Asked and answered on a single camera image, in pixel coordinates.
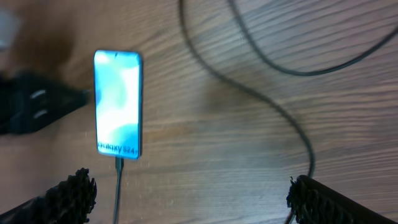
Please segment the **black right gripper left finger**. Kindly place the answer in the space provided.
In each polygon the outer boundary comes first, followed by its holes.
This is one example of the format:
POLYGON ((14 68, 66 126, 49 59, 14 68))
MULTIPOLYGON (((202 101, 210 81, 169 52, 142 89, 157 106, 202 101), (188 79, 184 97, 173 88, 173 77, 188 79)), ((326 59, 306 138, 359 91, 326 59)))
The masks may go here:
POLYGON ((1 224, 83 224, 95 207, 97 186, 81 168, 67 180, 1 214, 1 224))

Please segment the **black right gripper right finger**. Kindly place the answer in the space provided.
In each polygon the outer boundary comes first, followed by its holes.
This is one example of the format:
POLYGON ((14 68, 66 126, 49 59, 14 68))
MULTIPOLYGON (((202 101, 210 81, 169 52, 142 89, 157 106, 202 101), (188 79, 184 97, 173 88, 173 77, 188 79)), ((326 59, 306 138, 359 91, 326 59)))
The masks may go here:
POLYGON ((307 175, 290 183, 285 224, 397 224, 307 175))

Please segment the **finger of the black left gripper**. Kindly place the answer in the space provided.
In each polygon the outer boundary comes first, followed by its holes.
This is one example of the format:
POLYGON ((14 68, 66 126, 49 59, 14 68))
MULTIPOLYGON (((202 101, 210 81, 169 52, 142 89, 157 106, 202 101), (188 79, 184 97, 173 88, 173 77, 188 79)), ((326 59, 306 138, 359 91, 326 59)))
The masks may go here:
POLYGON ((1 134, 34 133, 85 106, 89 92, 33 71, 1 77, 1 134))

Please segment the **blue Galaxy smartphone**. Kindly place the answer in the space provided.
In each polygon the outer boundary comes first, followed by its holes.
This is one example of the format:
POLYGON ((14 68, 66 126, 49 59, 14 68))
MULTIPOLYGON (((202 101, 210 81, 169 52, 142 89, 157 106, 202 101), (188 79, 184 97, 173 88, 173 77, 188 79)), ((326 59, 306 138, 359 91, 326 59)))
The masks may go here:
POLYGON ((97 150, 137 160, 142 154, 142 56, 97 50, 93 62, 97 150))

